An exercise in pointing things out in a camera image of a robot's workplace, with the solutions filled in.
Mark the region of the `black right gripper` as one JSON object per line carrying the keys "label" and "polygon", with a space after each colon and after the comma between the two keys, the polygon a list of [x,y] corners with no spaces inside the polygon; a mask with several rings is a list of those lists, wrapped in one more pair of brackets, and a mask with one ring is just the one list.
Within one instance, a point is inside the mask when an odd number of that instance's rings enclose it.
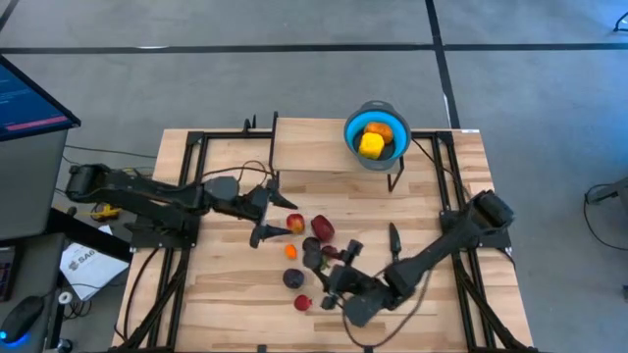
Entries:
{"label": "black right gripper", "polygon": [[[385,308],[388,290],[377,278],[357,270],[352,266],[355,258],[361,253],[363,244],[357,240],[350,240],[347,247],[338,250],[332,245],[322,247],[322,252],[307,252],[304,254],[303,265],[316,273],[316,277],[323,285],[323,291],[327,293],[321,303],[324,310],[335,309],[339,305],[340,298],[345,293],[357,296],[365,307],[372,310]],[[341,261],[340,265],[332,262]],[[323,271],[332,268],[327,276]]]}

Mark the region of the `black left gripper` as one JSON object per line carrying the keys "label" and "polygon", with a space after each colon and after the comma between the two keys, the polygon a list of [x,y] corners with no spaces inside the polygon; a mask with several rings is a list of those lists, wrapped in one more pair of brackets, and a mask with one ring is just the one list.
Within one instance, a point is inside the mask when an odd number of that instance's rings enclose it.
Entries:
{"label": "black left gripper", "polygon": [[240,208],[243,217],[257,224],[249,238],[249,246],[251,248],[257,248],[261,241],[268,238],[292,234],[292,231],[286,228],[260,225],[265,222],[269,203],[285,209],[298,209],[298,206],[288,201],[273,183],[267,183],[265,186],[257,185],[246,194],[242,195],[240,198]]}

